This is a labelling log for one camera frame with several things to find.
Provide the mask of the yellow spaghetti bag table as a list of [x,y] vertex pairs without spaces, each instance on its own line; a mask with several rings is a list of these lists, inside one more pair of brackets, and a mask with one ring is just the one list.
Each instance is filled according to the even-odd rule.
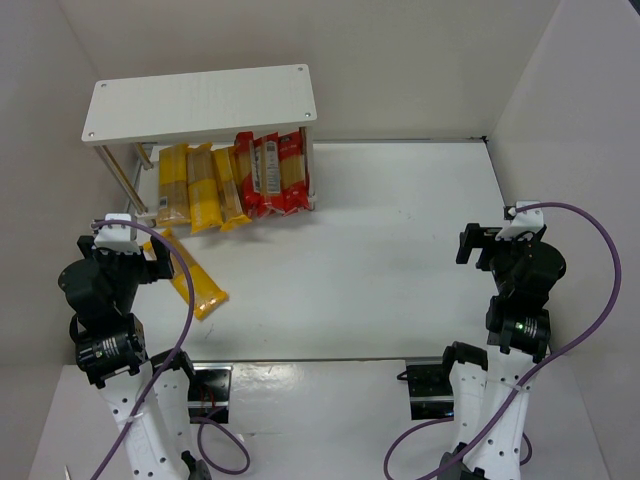
[[191,221],[187,185],[187,144],[159,151],[159,226],[188,224]]
[[[185,261],[194,284],[194,315],[197,320],[204,321],[211,313],[228,300],[228,294],[205,272],[184,247],[182,242],[173,234],[171,229],[163,230],[161,235],[178,251],[181,258]],[[189,292],[186,275],[173,253],[170,254],[170,259],[174,270],[173,278],[170,282],[182,299],[188,302]]]

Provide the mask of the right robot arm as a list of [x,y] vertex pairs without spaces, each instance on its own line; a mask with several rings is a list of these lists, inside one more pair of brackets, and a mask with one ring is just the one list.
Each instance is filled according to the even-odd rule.
[[519,382],[548,353],[549,293],[566,273],[566,262],[543,232],[524,231],[509,240],[496,228],[470,223],[456,256],[468,262],[479,250],[477,269],[488,272],[497,293],[486,313],[487,344],[454,342],[443,354],[450,381],[455,435],[443,454],[441,479],[518,479],[529,384]]

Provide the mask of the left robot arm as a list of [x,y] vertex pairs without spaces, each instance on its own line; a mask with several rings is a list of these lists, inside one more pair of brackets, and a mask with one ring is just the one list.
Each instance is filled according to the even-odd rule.
[[190,435],[187,393],[195,372],[180,351],[148,355],[144,328],[131,308],[139,285],[174,276],[171,254],[153,241],[154,259],[135,241],[101,246],[77,241],[82,259],[58,285],[74,311],[69,335],[75,360],[111,411],[135,479],[208,479]]

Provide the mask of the yellow spaghetti bag on shelf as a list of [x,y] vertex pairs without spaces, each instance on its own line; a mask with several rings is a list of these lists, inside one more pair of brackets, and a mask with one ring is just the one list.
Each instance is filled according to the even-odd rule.
[[211,147],[211,143],[206,143],[188,149],[186,167],[192,234],[223,223]]

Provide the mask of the white two-tier shelf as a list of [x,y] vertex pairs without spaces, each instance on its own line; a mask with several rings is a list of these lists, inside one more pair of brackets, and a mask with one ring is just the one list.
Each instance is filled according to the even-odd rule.
[[125,191],[128,211],[153,225],[159,208],[158,152],[179,143],[225,146],[239,132],[299,130],[314,168],[317,111],[305,64],[98,81],[82,131]]

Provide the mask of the narrow yellow spaghetti bag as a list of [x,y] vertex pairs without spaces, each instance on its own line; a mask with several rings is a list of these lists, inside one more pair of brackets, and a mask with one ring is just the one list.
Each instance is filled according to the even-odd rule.
[[233,175],[231,162],[232,148],[221,148],[213,151],[218,187],[220,192],[223,223],[222,232],[229,232],[242,225],[249,224],[251,219],[244,213],[237,185]]

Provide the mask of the red spaghetti bag left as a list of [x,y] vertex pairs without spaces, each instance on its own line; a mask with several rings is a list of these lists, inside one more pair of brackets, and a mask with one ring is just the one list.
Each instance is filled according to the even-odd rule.
[[251,219],[258,218],[260,214],[266,212],[261,195],[254,188],[253,140],[253,133],[248,131],[238,133],[234,142],[237,171],[236,184],[243,211]]

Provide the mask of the red spaghetti bag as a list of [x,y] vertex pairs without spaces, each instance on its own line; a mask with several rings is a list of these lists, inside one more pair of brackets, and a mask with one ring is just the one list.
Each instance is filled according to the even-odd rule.
[[254,188],[253,140],[253,133],[248,131],[238,133],[234,142],[237,171],[236,184],[243,211],[251,219],[258,218],[260,214],[266,212],[261,195]]
[[302,140],[300,131],[261,138],[260,217],[310,209]]

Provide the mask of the red spaghetti bag right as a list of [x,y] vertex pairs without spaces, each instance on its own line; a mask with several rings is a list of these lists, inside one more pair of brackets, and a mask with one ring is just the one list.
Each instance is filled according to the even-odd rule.
[[302,140],[300,131],[261,138],[260,217],[310,209]]

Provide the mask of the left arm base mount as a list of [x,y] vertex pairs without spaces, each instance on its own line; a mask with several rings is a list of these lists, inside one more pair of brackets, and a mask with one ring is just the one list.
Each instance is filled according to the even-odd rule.
[[196,424],[199,418],[209,418],[226,425],[229,422],[233,366],[200,362],[195,363],[194,368],[187,397],[191,423]]

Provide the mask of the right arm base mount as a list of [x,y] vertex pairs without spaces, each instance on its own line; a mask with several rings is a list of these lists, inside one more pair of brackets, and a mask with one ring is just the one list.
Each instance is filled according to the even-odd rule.
[[412,420],[436,420],[454,415],[453,391],[441,360],[407,361],[396,379],[407,385]]

